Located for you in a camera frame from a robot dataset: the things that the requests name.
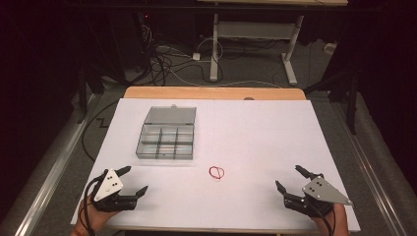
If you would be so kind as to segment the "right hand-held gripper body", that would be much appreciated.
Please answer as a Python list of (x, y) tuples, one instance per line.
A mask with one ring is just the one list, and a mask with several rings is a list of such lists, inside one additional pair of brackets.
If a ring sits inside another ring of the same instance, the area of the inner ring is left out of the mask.
[(310, 182), (302, 188), (305, 196), (295, 196), (283, 189), (283, 203), (286, 208), (310, 217), (320, 217), (330, 213), (334, 204), (353, 205), (353, 202), (329, 183), (323, 174), (302, 172), (301, 175), (310, 179)]

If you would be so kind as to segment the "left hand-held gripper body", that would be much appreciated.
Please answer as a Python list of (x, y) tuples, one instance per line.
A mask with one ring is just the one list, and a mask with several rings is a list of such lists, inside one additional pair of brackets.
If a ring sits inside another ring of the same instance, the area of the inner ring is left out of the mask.
[(98, 183), (91, 193), (91, 202), (100, 211), (133, 210), (137, 205), (136, 196), (120, 196), (124, 185), (116, 170), (106, 169), (98, 177)]

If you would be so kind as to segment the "clear plastic compartment box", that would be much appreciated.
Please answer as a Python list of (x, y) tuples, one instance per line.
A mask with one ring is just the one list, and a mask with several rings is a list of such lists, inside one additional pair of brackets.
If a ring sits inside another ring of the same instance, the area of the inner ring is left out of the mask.
[(196, 114), (196, 107), (151, 107), (141, 129), (138, 159), (192, 160)]

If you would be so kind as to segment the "red rubber band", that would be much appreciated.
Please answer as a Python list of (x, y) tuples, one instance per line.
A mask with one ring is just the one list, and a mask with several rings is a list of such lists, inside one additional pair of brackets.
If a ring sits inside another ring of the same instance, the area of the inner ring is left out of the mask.
[(220, 180), (224, 177), (225, 171), (223, 168), (219, 167), (219, 166), (211, 166), (208, 169), (208, 174), (216, 180)]

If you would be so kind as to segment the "person's right hand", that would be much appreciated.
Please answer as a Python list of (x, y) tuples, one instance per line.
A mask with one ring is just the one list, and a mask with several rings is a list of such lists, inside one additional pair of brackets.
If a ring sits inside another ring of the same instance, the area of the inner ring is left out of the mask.
[[(325, 216), (331, 227), (332, 236), (349, 236), (347, 215), (344, 205), (334, 204), (333, 211)], [(329, 236), (326, 222), (319, 217), (312, 217), (321, 236)]]

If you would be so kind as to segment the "person's left hand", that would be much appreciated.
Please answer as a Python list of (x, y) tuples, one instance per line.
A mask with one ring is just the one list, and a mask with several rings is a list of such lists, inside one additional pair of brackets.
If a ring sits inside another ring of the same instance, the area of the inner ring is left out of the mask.
[(90, 232), (99, 232), (107, 221), (118, 214), (118, 211), (105, 212), (95, 208), (90, 201), (90, 196), (83, 199), (79, 205), (77, 221), (73, 226), (70, 236), (91, 236)]

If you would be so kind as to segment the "black metal stand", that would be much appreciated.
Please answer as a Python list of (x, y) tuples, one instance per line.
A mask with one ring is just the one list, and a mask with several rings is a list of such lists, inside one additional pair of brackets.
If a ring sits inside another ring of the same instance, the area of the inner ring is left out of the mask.
[(89, 64), (82, 64), (78, 71), (79, 80), (79, 118), (78, 123), (81, 124), (88, 112), (88, 95), (87, 89), (90, 89), (93, 94), (103, 94), (104, 86), (101, 81), (101, 75)]
[(358, 90), (358, 70), (346, 66), (332, 75), (323, 76), (320, 82), (303, 89), (305, 94), (316, 90), (328, 90), (331, 102), (345, 101), (347, 104), (345, 121), (352, 135), (356, 135), (355, 113)]

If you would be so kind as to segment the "metal floor rail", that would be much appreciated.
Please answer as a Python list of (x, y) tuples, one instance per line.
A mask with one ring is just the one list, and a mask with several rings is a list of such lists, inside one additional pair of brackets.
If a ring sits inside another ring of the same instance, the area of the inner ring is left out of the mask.
[(362, 176), (370, 189), (374, 201), (376, 202), (380, 213), (388, 227), (391, 236), (406, 236), (406, 231), (398, 218), (393, 207), (392, 201), (388, 197), (387, 191), (384, 189), (382, 182), (378, 179), (374, 167), (370, 163), (368, 156), (360, 145), (356, 135), (354, 135), (346, 124), (346, 117), (342, 107), (333, 104), (332, 108), (346, 133), (349, 143), (353, 146), (356, 162), (362, 172)]
[(42, 182), (42, 185), (33, 199), (25, 217), (14, 236), (31, 236), (35, 227), (39, 223), (45, 212), (50, 200), (52, 199), (56, 188), (64, 174), (64, 171), (71, 159), (71, 155), (81, 138), (82, 132), (87, 126), (88, 119), (97, 107), (100, 101), (100, 95), (92, 94), (87, 101), (87, 108), (82, 118), (77, 120), (65, 136), (65, 143), (57, 153), (56, 160), (50, 168), (48, 175)]

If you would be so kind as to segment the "white metal frame desk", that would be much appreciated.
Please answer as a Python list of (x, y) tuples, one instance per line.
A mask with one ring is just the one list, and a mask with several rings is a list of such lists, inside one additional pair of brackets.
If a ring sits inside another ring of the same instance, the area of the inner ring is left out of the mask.
[[(213, 7), (225, 7), (227, 4), (243, 7), (249, 5), (255, 7), (324, 7), (335, 8), (345, 7), (348, 0), (199, 0), (200, 2), (211, 3)], [(223, 38), (252, 38), (252, 39), (285, 39), (289, 41), (288, 50), (280, 55), (282, 66), (286, 73), (288, 83), (292, 86), (298, 84), (294, 70), (291, 65), (291, 56), (303, 24), (304, 16), (298, 14), (294, 23), (274, 24), (255, 22), (226, 22), (219, 19), (219, 14), (213, 15), (212, 25), (212, 50), (210, 56), (209, 79), (218, 82), (219, 59), (222, 56), (223, 48), (218, 41)]]

